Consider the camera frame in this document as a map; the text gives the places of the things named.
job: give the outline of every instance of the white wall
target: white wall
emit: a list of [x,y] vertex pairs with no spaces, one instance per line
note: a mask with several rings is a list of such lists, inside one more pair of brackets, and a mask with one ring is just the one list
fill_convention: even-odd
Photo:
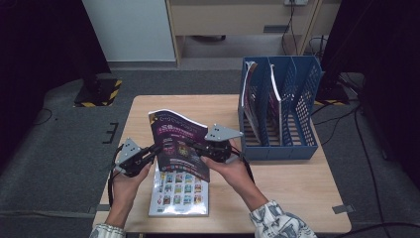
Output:
[[83,0],[107,61],[175,61],[164,0]]

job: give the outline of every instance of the yellow black hazard tape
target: yellow black hazard tape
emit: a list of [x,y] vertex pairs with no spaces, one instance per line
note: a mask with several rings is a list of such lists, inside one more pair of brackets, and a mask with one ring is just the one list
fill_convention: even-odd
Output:
[[92,102],[92,101],[82,101],[79,103],[74,103],[75,107],[95,107],[95,106],[109,106],[114,102],[115,97],[118,94],[118,90],[120,89],[121,83],[123,80],[116,80],[114,88],[109,96],[109,99],[102,102]]
[[348,105],[348,100],[315,100],[314,105]]

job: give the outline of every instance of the human arm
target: human arm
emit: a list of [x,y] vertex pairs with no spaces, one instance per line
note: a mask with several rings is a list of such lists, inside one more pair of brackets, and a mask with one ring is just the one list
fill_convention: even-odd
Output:
[[105,223],[96,225],[92,230],[91,238],[120,238],[125,236],[124,226],[127,217],[133,207],[139,185],[149,174],[151,165],[147,164],[137,176],[132,178],[114,172],[115,177],[112,184],[114,190],[113,205]]
[[296,237],[314,238],[315,233],[297,216],[284,212],[276,201],[268,201],[248,175],[246,166],[241,160],[229,164],[217,163],[202,157],[210,169],[218,172],[225,181],[242,198],[251,212],[250,217],[256,225],[256,237]]

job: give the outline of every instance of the sleeve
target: sleeve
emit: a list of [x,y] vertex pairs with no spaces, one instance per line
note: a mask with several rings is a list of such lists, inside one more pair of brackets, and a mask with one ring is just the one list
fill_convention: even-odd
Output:
[[93,228],[89,238],[124,238],[126,232],[118,227],[114,227],[108,224],[98,224]]
[[276,201],[269,201],[251,212],[250,216],[257,227],[256,238],[316,238],[305,222],[293,214],[284,212]]

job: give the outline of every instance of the book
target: book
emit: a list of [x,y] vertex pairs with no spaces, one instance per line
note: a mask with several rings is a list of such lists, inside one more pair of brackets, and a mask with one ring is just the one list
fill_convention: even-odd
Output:
[[208,216],[209,183],[181,171],[155,170],[149,216]]
[[259,131],[259,121],[256,111],[256,95],[257,89],[255,86],[251,85],[251,79],[253,77],[253,72],[257,67],[257,63],[254,61],[246,61],[247,73],[245,75],[244,86],[241,93],[241,107],[244,110],[244,113],[247,117],[248,122],[251,125],[251,128],[256,136],[258,143],[261,143],[260,131]]
[[157,154],[159,170],[187,172],[209,182],[209,168],[187,144],[192,140],[206,145],[207,126],[168,109],[149,112],[149,120],[155,144],[162,147]]
[[268,118],[275,130],[275,135],[278,141],[270,141],[272,145],[282,145],[282,130],[281,130],[281,97],[278,93],[278,87],[274,78],[274,64],[269,66],[270,69],[270,84],[268,92]]
[[208,128],[177,112],[149,112],[152,134],[162,150],[157,154],[149,216],[206,216],[210,170],[191,140],[206,144]]

